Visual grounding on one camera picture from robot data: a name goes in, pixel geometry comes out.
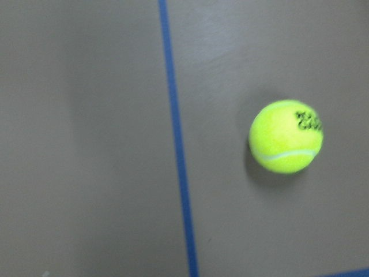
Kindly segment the yellow tennis ball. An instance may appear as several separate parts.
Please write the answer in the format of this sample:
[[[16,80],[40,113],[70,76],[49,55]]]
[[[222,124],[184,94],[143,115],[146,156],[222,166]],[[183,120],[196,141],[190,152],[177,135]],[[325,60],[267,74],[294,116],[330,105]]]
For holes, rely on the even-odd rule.
[[[279,100],[264,107],[248,136],[254,159],[265,169],[294,174],[305,169],[323,145],[318,113],[297,100]]]

